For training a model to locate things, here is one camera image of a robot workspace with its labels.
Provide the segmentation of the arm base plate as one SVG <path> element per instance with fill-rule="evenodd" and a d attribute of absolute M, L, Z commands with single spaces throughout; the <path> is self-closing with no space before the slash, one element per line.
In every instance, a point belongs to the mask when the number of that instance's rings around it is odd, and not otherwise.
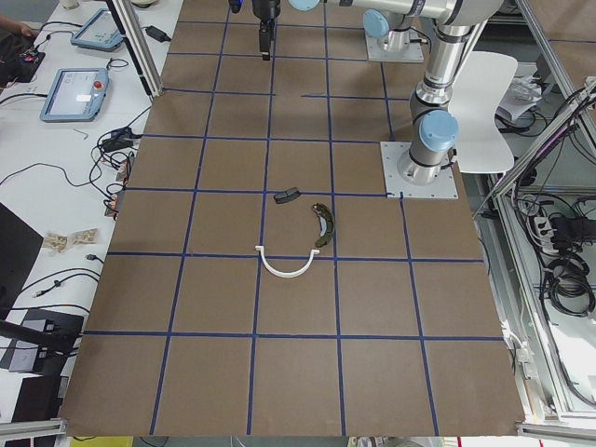
<path fill-rule="evenodd" d="M 410 142 L 380 142 L 381 160 L 388 198 L 429 200 L 458 199 L 457 187 L 448 152 L 438 165 L 416 164 L 410 154 Z"/>
<path fill-rule="evenodd" d="M 408 31 L 390 31 L 383 38 L 365 34 L 369 61 L 422 63 L 424 61 L 419 34 Z"/>

